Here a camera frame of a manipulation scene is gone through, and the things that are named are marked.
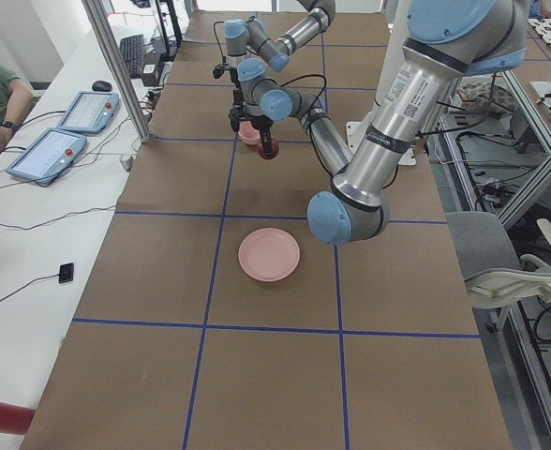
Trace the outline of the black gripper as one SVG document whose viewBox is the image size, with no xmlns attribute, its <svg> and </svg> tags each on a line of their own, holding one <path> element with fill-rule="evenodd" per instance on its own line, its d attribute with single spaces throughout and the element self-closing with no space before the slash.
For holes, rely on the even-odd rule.
<svg viewBox="0 0 551 450">
<path fill-rule="evenodd" d="M 238 80 L 238 73 L 236 69 L 230 69 L 230 78 L 233 84 L 232 98 L 233 102 L 229 111 L 229 119 L 231 129 L 234 133 L 238 133 L 240 124 L 247 120 L 246 106 L 244 101 L 244 94 L 241 84 Z"/>
<path fill-rule="evenodd" d="M 273 146 L 270 133 L 274 121 L 265 115 L 252 115 L 250 117 L 250 123 L 252 127 L 260 133 L 260 156 L 262 158 L 271 158 L 273 156 Z"/>
</svg>

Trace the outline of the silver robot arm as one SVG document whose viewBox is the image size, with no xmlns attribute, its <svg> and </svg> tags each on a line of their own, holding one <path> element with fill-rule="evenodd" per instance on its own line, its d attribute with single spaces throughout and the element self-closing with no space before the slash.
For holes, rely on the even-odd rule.
<svg viewBox="0 0 551 450">
<path fill-rule="evenodd" d="M 299 121 L 331 177 L 331 188 L 307 207 L 310 231 L 337 246 L 379 234 L 390 217 L 384 188 L 448 83 L 465 75 L 518 67 L 525 56 L 526 1 L 412 1 L 397 19 L 407 27 L 402 64 L 382 92 L 363 137 L 350 148 L 317 96 L 286 88 L 266 75 L 335 18 L 332 1 L 305 2 L 306 17 L 277 39 L 257 19 L 224 25 L 226 60 L 235 69 L 250 119 Z"/>
<path fill-rule="evenodd" d="M 277 39 L 268 36 L 257 17 L 224 22 L 226 53 L 214 66 L 213 76 L 218 79 L 228 72 L 235 85 L 229 111 L 233 131 L 242 122 L 261 117 L 270 124 L 294 117 L 307 127 L 311 119 L 321 116 L 318 96 L 278 85 L 265 74 L 266 68 L 284 70 L 296 51 L 334 22 L 334 1 L 303 1 L 301 5 L 307 16 Z"/>
</svg>

